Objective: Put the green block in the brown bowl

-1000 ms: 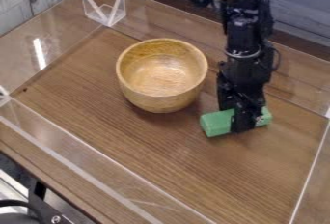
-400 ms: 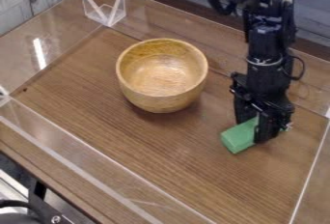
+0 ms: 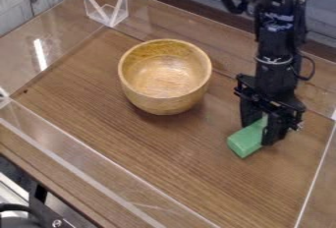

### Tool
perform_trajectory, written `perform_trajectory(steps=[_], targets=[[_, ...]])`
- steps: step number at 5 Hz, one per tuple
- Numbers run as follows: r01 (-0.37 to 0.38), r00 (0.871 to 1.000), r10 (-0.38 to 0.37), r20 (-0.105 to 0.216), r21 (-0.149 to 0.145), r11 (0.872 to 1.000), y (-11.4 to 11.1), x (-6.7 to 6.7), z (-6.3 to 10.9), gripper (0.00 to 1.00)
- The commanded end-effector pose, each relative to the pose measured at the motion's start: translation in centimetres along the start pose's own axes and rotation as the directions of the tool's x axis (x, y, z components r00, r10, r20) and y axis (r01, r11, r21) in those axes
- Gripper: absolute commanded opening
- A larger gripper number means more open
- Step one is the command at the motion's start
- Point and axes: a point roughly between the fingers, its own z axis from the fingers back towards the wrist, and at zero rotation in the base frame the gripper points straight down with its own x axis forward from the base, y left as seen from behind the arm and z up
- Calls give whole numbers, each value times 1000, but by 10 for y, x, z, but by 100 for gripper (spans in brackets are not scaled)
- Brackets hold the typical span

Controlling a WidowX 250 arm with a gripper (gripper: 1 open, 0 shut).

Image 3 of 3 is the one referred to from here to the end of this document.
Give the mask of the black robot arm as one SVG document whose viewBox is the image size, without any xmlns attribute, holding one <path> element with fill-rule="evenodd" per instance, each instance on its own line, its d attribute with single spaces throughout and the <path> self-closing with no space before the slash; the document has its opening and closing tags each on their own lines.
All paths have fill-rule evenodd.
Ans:
<svg viewBox="0 0 336 228">
<path fill-rule="evenodd" d="M 271 145 L 299 128 L 306 111 L 295 90 L 299 82 L 314 77 L 302 72 L 307 0 L 220 1 L 230 13 L 247 13 L 255 20 L 255 74 L 236 75 L 235 94 L 240 97 L 242 125 L 266 119 L 262 144 Z"/>
</svg>

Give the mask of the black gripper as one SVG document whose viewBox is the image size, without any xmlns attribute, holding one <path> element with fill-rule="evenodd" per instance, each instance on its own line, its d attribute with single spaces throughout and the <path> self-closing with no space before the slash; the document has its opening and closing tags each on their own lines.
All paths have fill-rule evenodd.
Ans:
<svg viewBox="0 0 336 228">
<path fill-rule="evenodd" d="M 284 58 L 256 57 L 254 76 L 239 74 L 235 94 L 240 98 L 242 126 L 248 127 L 268 115 L 263 129 L 262 145 L 274 145 L 288 129 L 296 130 L 306 106 L 295 95 L 300 75 L 300 56 Z"/>
</svg>

